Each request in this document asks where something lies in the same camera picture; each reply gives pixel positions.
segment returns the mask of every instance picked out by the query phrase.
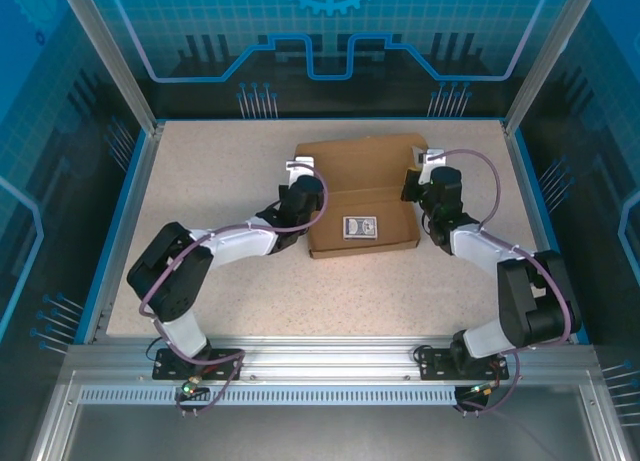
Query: blue trim edge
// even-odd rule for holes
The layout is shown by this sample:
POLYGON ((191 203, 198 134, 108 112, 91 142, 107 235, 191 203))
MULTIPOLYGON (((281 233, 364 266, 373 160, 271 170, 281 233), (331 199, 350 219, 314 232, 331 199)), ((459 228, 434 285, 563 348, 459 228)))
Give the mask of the blue trim edge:
MULTIPOLYGON (((551 249, 555 249, 556 251, 560 252, 558 239, 556 238, 556 233, 553 231, 553 225, 551 224, 551 217, 549 216, 547 207, 544 204, 544 198, 542 197, 542 191, 540 190, 540 185, 538 184, 538 178, 536 177, 536 173, 533 169, 533 163, 531 162, 531 157, 529 156, 529 151, 527 150, 527 145, 524 142, 524 136, 522 136, 522 131, 520 131, 520 128, 516 130, 515 138, 516 142, 518 143, 520 155, 522 156, 524 169, 526 171, 527 177, 529 178, 529 183, 531 183, 531 190, 533 191, 533 198, 536 202, 536 207, 540 212, 540 218, 542 219, 542 228, 544 229, 544 232, 547 235, 547 239, 549 240, 549 246, 551 247, 551 249)), ((587 331, 584 328, 584 323, 582 324, 582 328, 580 328, 580 331, 576 333, 576 337, 578 338, 578 342, 580 344, 590 344, 589 336, 587 335, 587 331)))
POLYGON ((145 138, 146 133, 144 132, 144 130, 140 130, 140 134, 138 135, 138 140, 136 142, 136 147, 133 151, 133 156, 131 157, 131 163, 129 164, 129 170, 127 171, 127 175, 124 178, 124 183, 122 184, 122 189, 120 190, 118 203, 116 204, 116 209, 113 213, 113 217, 111 218, 111 225, 109 226, 109 231, 107 232, 107 238, 104 241, 102 253, 100 254, 100 260, 98 261, 98 266, 96 267, 96 274, 93 276, 91 288, 89 289, 89 294, 87 295, 87 302, 85 303, 84 310, 82 311, 82 317, 80 318, 80 324, 78 325, 78 330, 76 331, 73 344, 83 344, 83 339, 89 331, 91 317, 93 311, 96 309, 96 304, 98 302, 98 293, 100 291, 100 286, 102 286, 102 282, 104 281, 104 274, 107 269, 107 264, 111 255, 111 250, 113 249, 116 234, 118 232, 118 229, 120 228, 120 224, 122 223, 124 206, 127 202, 127 198, 129 197, 129 193, 131 192, 131 187, 133 186, 133 178, 135 176, 136 170, 138 169, 140 155, 142 154, 142 149, 145 145, 145 138))

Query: glass enclosure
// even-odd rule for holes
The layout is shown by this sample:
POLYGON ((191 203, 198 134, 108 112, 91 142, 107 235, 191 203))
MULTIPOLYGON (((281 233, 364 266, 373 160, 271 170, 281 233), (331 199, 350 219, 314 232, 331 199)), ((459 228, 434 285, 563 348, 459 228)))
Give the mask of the glass enclosure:
POLYGON ((0 22, 0 445, 13 460, 62 364, 45 336, 76 326, 43 297, 82 309, 139 126, 65 0, 0 0, 0 22))
MULTIPOLYGON (((159 119, 502 118, 567 2, 93 1, 159 119)), ((640 364, 636 5, 593 1, 518 133, 605 365, 640 364)), ((12 460, 145 133, 65 0, 0 0, 0 21, 0 376, 28 393, 0 391, 12 460)))
POLYGON ((566 0, 95 0, 160 118, 504 116, 566 0))
POLYGON ((593 0, 521 126, 605 367, 640 363, 638 26, 636 0, 593 0))

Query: perforated metal strip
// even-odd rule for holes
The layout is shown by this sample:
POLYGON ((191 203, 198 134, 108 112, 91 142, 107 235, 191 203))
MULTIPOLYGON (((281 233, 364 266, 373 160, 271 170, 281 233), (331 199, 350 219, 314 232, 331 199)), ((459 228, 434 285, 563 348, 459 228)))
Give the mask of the perforated metal strip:
MULTIPOLYGON (((179 388, 175 386, 85 386, 80 404, 173 404, 179 388)), ((209 387, 209 392, 184 403, 200 405, 209 402, 220 388, 209 387)), ((278 406, 278 405, 454 405, 454 387, 451 386, 232 386, 220 405, 226 406, 278 406)))

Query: black mounting plate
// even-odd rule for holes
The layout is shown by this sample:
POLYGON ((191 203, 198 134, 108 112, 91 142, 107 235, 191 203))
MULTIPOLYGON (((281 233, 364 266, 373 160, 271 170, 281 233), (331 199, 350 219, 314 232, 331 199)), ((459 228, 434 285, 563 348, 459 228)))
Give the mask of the black mounting plate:
MULTIPOLYGON (((209 354, 209 359, 224 358, 225 356, 230 356, 240 351, 239 349, 212 349, 209 354)), ((226 381, 229 379, 229 376, 231 376, 234 363, 236 362, 237 360, 227 361, 203 374, 203 381, 226 381)), ((242 371, 242 367, 240 367, 233 377, 234 380, 240 379, 240 371, 242 371)), ((183 361, 168 348, 159 349, 156 352, 156 362, 153 373, 151 374, 153 379, 161 381, 185 381, 190 376, 193 376, 193 364, 183 361)))
MULTIPOLYGON (((449 348, 432 348, 421 346, 414 352, 414 359, 420 367, 420 379, 422 381, 493 381, 496 379, 496 370, 489 363, 472 372, 460 373, 456 368, 449 348)), ((498 368, 499 379, 509 379, 509 369, 505 365, 498 368)))

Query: aluminum frame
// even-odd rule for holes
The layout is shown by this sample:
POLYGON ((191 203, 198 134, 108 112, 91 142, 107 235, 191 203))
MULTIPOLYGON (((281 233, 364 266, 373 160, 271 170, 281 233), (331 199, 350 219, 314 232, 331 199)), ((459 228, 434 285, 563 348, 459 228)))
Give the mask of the aluminum frame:
POLYGON ((542 216, 540 215, 540 210, 538 209, 535 195, 533 193, 533 184, 529 179, 529 176, 527 176, 527 168, 525 167, 524 157, 520 152, 518 141, 516 140, 514 133, 507 132, 504 124, 503 132, 505 141, 507 143, 507 151, 509 151, 511 164, 513 164, 513 170, 516 175, 516 181, 518 182, 520 193, 522 193, 524 208, 527 212, 527 217, 529 218, 531 232, 533 234, 533 240, 536 243, 536 248, 539 250, 550 249, 551 245, 549 243, 549 239, 547 238, 544 223, 542 222, 542 216))
MULTIPOLYGON (((447 386, 471 383, 420 381, 411 358, 421 344, 444 347, 448 337, 225 337, 216 346, 247 351, 236 386, 447 386)), ((32 461, 62 459, 82 389, 110 386, 177 386, 153 381, 147 340, 71 346, 52 396, 32 461)), ((592 346, 540 348, 521 354, 522 386, 578 386, 585 420, 601 460, 633 459, 592 346)))
POLYGON ((510 135, 520 126, 589 4, 591 0, 567 0, 565 3, 505 117, 510 135))
POLYGON ((157 121, 93 0, 67 0, 136 120, 150 135, 157 121))
POLYGON ((151 169, 153 168, 153 162, 158 151, 163 130, 164 123, 158 125, 155 134, 146 135, 138 164, 130 167, 130 169, 135 170, 131 191, 122 211, 121 223, 107 259, 103 277, 103 279, 107 281, 100 284, 98 294, 96 295, 95 308, 89 320, 89 327, 81 340, 85 344, 92 343, 94 336, 98 337, 101 335, 104 325, 108 322, 109 316, 111 315, 113 301, 118 292, 118 280, 124 271, 129 245, 133 238, 136 222, 144 199, 144 193, 149 183, 151 169))

